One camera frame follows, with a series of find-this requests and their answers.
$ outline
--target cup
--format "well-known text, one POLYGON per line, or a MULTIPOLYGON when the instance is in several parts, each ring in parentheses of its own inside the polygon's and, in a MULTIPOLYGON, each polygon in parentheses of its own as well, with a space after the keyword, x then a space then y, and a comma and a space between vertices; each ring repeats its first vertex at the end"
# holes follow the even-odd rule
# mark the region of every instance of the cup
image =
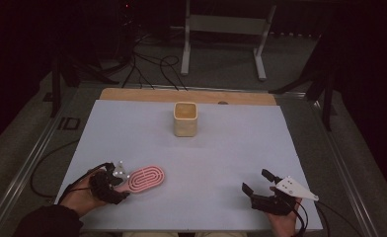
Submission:
POLYGON ((197 107, 192 102, 177 102, 174 108, 174 132, 176 136, 195 136, 197 107))

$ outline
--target black sleeve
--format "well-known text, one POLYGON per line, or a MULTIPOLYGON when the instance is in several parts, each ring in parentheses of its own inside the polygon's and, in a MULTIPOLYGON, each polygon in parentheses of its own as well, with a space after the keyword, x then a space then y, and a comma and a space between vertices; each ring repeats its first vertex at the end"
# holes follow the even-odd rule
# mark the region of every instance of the black sleeve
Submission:
POLYGON ((78 237, 82 226, 74 210, 62 205, 42 206, 21 220, 13 237, 78 237))

